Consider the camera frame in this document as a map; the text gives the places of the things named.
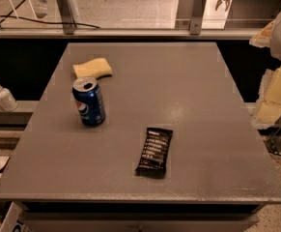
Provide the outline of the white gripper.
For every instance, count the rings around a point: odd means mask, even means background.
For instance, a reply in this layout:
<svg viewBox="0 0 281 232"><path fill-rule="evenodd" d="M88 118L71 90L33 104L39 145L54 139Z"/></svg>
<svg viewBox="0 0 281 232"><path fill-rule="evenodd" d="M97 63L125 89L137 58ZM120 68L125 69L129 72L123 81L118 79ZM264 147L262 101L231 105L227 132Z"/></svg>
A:
<svg viewBox="0 0 281 232"><path fill-rule="evenodd" d="M273 21L253 36L249 43L259 48L270 47L272 27ZM275 71L266 69L258 94L251 125L257 130L265 130L281 117L281 67Z"/></svg>

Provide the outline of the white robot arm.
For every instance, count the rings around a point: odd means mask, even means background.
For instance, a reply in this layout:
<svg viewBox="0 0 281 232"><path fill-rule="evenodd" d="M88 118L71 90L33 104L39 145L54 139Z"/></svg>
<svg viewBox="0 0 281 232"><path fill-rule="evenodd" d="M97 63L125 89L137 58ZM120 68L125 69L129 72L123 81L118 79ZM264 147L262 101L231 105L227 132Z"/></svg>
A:
<svg viewBox="0 0 281 232"><path fill-rule="evenodd" d="M270 55L281 61L281 12L253 36L249 43L256 47L268 47ZM252 126L264 130L273 126L281 117L281 66L275 71L266 70L262 77L259 98L252 115Z"/></svg>

